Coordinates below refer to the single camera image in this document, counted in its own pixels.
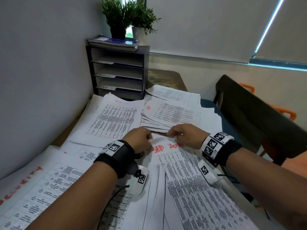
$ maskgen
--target wristband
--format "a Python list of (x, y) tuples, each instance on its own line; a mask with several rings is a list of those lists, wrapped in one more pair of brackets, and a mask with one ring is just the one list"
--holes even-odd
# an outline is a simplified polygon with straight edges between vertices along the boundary
[(230, 154), (238, 151), (242, 145), (231, 135), (224, 132), (210, 134), (201, 146), (202, 155), (213, 165), (226, 165)]
[(94, 163), (97, 161), (105, 162), (111, 166), (118, 178), (123, 178), (126, 174), (138, 174), (138, 165), (134, 160), (134, 150), (124, 140), (117, 140), (107, 144)]

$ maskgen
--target white flower pot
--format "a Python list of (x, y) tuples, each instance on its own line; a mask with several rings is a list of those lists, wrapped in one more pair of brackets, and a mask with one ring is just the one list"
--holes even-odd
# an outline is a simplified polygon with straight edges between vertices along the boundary
[(138, 41), (139, 46), (146, 46), (147, 35), (145, 34), (145, 28), (132, 27), (133, 39)]

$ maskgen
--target black cable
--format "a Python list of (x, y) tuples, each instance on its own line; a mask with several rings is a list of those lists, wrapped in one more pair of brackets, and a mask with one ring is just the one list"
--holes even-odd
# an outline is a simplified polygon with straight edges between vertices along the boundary
[[(108, 203), (106, 204), (106, 207), (109, 205), (110, 201), (116, 196), (118, 195), (119, 192), (121, 192), (124, 188), (128, 188), (130, 185), (125, 185), (123, 186), (122, 188), (120, 188), (113, 196), (112, 198), (108, 201)], [(102, 220), (102, 216), (103, 216), (103, 213), (104, 211), (106, 210), (106, 207), (104, 208), (103, 212), (101, 213), (101, 216), (100, 216), (100, 219), (99, 219), (99, 222), (98, 222), (98, 226), (97, 226), (97, 230), (99, 229), (99, 226), (100, 226), (100, 222)]]
[(267, 210), (264, 209), (264, 211), (266, 212), (266, 215), (267, 215), (267, 217), (268, 217), (268, 220), (270, 220), (270, 217), (269, 217), (269, 214), (267, 213)]
[(232, 176), (229, 176), (229, 175), (226, 175), (226, 174), (217, 174), (217, 176), (225, 176), (227, 178), (232, 178), (232, 179), (235, 179), (237, 181), (237, 179), (235, 177), (232, 177)]

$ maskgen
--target chair backrest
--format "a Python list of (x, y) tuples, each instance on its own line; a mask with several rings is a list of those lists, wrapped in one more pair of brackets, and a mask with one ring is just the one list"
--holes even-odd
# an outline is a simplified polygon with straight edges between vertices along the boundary
[(225, 118), (236, 128), (247, 148), (260, 145), (281, 165), (307, 150), (307, 132), (227, 75), (216, 84), (216, 97)]

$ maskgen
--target hand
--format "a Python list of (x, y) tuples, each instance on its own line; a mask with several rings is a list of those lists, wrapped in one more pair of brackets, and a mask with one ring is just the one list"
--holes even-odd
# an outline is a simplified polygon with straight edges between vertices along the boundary
[(170, 138), (175, 138), (178, 143), (183, 143), (185, 146), (201, 149), (204, 140), (210, 133), (201, 130), (200, 128), (189, 124), (179, 124), (173, 126), (167, 133)]
[(126, 141), (134, 149), (135, 153), (141, 153), (151, 151), (152, 145), (149, 139), (152, 138), (150, 130), (138, 127), (129, 131), (122, 140)]

